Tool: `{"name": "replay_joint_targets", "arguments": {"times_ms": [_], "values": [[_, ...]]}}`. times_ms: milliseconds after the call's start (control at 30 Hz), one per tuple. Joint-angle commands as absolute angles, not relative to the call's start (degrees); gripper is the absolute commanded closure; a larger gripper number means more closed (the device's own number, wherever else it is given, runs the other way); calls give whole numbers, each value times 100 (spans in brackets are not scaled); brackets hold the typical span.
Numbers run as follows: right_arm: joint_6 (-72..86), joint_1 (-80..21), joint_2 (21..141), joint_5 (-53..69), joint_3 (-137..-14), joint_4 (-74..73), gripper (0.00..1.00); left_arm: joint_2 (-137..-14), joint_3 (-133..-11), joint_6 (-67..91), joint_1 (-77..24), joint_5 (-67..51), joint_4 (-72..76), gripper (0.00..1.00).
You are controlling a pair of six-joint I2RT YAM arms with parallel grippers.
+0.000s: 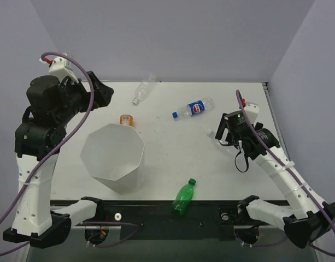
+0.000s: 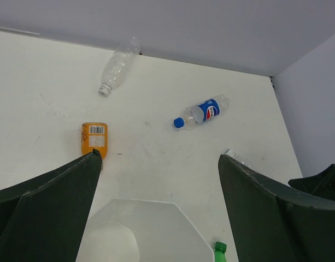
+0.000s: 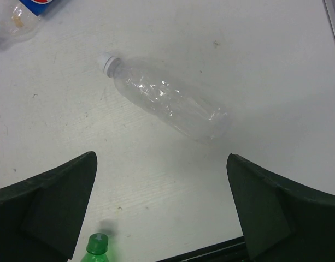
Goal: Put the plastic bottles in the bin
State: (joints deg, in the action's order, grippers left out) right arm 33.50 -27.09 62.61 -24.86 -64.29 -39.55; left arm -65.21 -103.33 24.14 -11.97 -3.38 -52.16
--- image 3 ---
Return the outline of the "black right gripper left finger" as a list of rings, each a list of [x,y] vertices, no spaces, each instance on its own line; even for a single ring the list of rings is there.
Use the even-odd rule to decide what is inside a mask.
[[[0,188],[0,261],[71,260],[96,172],[90,151]]]

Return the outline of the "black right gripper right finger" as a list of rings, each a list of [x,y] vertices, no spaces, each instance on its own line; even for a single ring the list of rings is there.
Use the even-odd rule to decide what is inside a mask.
[[[335,195],[237,154],[226,169],[252,261],[335,261]]]

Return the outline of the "green plastic bottle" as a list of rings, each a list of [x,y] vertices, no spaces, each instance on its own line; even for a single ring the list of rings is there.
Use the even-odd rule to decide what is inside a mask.
[[[109,237],[103,233],[90,235],[86,253],[81,262],[110,262],[115,261],[113,251],[109,248]]]

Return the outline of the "clear bottle white cap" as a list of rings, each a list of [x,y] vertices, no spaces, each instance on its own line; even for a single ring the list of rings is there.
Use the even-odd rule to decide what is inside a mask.
[[[98,65],[122,96],[189,138],[211,142],[226,133],[227,108],[199,88],[145,61],[107,52]]]

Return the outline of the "clear bottle blue Pepsi label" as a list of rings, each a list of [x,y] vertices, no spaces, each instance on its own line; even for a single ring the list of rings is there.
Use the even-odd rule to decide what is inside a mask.
[[[0,1],[0,46],[31,38],[68,1]]]

